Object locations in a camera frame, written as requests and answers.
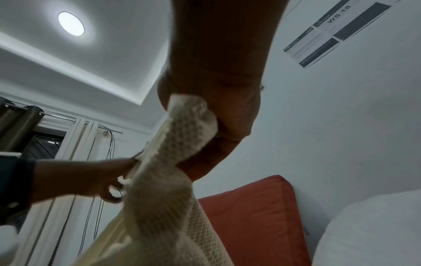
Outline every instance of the red pillow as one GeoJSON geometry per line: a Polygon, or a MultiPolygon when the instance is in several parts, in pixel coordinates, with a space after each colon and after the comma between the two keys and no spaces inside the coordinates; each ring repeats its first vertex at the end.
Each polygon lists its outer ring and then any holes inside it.
{"type": "Polygon", "coordinates": [[[309,266],[291,184],[276,175],[199,199],[235,266],[309,266]]]}

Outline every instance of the dark sleeve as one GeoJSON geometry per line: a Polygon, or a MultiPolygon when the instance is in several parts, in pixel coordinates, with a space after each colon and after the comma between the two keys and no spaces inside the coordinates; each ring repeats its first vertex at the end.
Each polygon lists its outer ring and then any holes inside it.
{"type": "Polygon", "coordinates": [[[0,156],[0,224],[29,207],[35,161],[0,156]]]}

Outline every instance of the cream textured fabric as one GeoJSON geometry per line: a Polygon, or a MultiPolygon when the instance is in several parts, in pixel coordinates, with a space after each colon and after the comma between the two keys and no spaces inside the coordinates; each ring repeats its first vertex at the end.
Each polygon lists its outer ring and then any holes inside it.
{"type": "Polygon", "coordinates": [[[175,165],[216,134],[206,102],[173,95],[169,118],[132,170],[123,210],[75,266],[228,266],[232,262],[193,195],[192,182],[175,165]]]}

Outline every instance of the dark curtain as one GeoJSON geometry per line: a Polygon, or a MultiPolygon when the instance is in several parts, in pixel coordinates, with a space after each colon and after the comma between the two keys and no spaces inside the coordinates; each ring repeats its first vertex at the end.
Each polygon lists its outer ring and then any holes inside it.
{"type": "Polygon", "coordinates": [[[44,117],[36,106],[18,108],[0,97],[0,152],[15,152],[44,117]]]}

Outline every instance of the round ceiling light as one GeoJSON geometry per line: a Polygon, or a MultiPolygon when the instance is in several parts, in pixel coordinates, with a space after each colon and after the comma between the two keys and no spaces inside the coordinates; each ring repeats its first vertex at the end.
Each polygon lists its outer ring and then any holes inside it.
{"type": "Polygon", "coordinates": [[[82,22],[74,15],[68,12],[61,12],[58,14],[58,22],[68,33],[80,36],[85,32],[82,22]]]}

